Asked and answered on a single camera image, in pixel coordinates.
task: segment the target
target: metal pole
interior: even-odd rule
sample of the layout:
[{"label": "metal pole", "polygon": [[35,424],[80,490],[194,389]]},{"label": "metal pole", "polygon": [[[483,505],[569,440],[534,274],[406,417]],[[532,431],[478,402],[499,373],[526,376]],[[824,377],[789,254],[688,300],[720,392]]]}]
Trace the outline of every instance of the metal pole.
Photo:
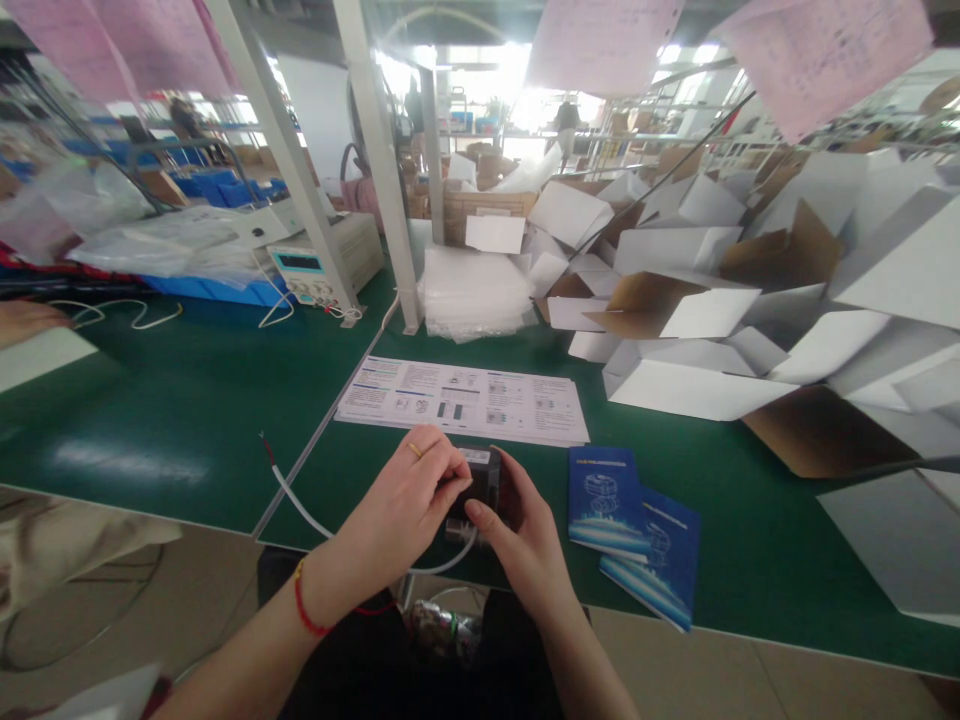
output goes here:
[{"label": "metal pole", "polygon": [[[253,28],[250,8],[245,0],[208,0],[207,6],[287,183],[304,230],[323,265],[334,299],[344,310],[359,308],[350,273],[340,255],[340,248],[334,242],[333,230],[307,168],[300,139]],[[344,320],[342,326],[353,327],[355,323]]]},{"label": "metal pole", "polygon": [[[361,4],[357,0],[334,0],[333,9],[340,26],[340,41],[343,43],[347,70],[350,72],[350,82],[357,101],[367,161],[373,173],[380,216],[383,218],[383,229],[390,247],[390,261],[393,264],[397,294],[406,325],[404,332],[412,335],[420,327],[422,316],[413,257],[410,253],[410,236],[403,208],[393,130],[384,112],[387,106],[386,97],[367,37]],[[436,122],[435,110],[433,121]]]}]

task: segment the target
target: bracelet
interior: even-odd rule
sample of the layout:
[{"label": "bracelet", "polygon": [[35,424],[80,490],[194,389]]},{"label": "bracelet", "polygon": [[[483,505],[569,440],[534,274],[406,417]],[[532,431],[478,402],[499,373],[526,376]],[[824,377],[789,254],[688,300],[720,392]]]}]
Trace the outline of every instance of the bracelet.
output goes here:
[{"label": "bracelet", "polygon": [[300,589],[300,576],[303,575],[303,563],[306,559],[307,558],[304,557],[297,565],[297,569],[293,572],[293,591],[297,597],[297,611],[300,613],[300,622],[303,623],[303,626],[309,630],[312,635],[323,637],[333,630],[333,626],[325,628],[315,625],[310,619],[310,616],[307,615],[307,609],[303,605],[303,591]]}]

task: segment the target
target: digital display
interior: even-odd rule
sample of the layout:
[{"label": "digital display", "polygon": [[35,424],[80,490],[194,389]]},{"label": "digital display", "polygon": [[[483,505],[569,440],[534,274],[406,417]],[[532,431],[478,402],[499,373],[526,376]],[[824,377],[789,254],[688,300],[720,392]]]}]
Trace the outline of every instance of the digital display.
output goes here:
[{"label": "digital display", "polygon": [[322,270],[320,261],[309,255],[277,255],[277,258],[288,268],[303,268],[304,270]]}]

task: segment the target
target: hand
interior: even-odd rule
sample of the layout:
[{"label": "hand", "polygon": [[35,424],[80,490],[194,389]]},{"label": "hand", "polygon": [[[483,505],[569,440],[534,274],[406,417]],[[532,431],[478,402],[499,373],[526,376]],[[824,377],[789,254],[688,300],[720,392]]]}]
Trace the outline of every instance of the hand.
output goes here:
[{"label": "hand", "polygon": [[[423,457],[417,457],[410,443]],[[442,479],[449,482],[438,489]],[[343,591],[348,612],[402,577],[433,542],[450,506],[471,482],[466,458],[439,428],[413,428],[340,531],[314,551],[327,560],[323,567],[328,582],[318,583],[318,592],[332,587]],[[336,549],[333,569],[328,546]]]},{"label": "hand", "polygon": [[70,318],[55,307],[23,300],[0,302],[0,350],[50,328],[72,326]]},{"label": "hand", "polygon": [[[467,515],[497,553],[510,586],[534,622],[562,622],[564,614],[570,612],[582,616],[553,511],[523,466],[504,450],[500,450],[500,456],[510,481],[505,483],[505,491],[512,485],[517,495],[515,517],[511,518],[516,532],[479,500],[467,501]],[[506,504],[509,513],[509,502]]]}]

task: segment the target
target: instruction sheet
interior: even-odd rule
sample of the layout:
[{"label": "instruction sheet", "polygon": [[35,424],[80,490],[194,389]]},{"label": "instruction sheet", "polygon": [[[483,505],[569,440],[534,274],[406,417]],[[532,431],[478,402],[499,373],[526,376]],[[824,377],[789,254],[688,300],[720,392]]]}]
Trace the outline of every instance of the instruction sheet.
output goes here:
[{"label": "instruction sheet", "polygon": [[573,447],[590,442],[569,378],[370,356],[337,407],[341,422]]}]

